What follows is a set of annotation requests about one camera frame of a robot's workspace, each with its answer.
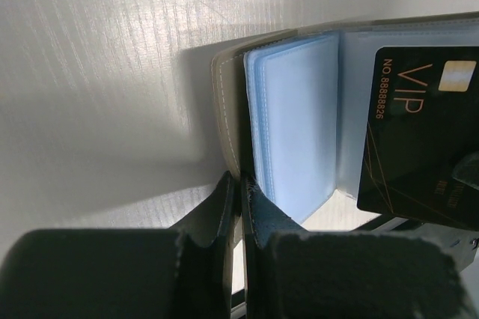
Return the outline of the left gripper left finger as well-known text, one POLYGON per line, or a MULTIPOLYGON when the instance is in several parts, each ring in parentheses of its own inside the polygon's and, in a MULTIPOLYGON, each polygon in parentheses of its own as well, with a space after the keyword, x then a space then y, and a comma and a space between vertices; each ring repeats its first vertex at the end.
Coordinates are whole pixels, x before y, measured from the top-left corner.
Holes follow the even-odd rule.
POLYGON ((3 318, 228 318, 235 182, 170 228, 42 229, 1 265, 3 318))

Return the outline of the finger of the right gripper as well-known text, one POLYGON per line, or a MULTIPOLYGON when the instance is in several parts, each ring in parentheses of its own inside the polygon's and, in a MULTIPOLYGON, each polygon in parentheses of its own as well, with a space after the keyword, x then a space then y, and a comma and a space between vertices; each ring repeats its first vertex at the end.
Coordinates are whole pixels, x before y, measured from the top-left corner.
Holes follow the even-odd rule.
POLYGON ((460 183, 479 190, 479 153, 473 152, 464 156, 454 167, 452 178, 460 183))

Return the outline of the grey leather card holder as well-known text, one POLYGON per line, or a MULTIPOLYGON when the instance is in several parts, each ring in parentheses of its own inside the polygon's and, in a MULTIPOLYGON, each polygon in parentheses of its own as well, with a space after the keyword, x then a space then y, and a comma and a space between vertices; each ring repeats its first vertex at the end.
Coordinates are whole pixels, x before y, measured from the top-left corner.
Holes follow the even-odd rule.
POLYGON ((296 222, 337 191, 357 204, 373 68, 385 46, 478 48, 478 15, 323 24, 220 52, 213 93, 231 174, 252 174, 296 222))

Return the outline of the black VIP credit card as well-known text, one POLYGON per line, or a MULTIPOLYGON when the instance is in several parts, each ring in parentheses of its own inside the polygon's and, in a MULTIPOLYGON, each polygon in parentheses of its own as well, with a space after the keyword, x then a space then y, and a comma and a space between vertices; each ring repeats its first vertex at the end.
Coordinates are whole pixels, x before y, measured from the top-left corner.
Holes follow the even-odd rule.
POLYGON ((376 52, 357 206, 478 229, 478 191, 455 167, 478 152, 478 48, 376 52))

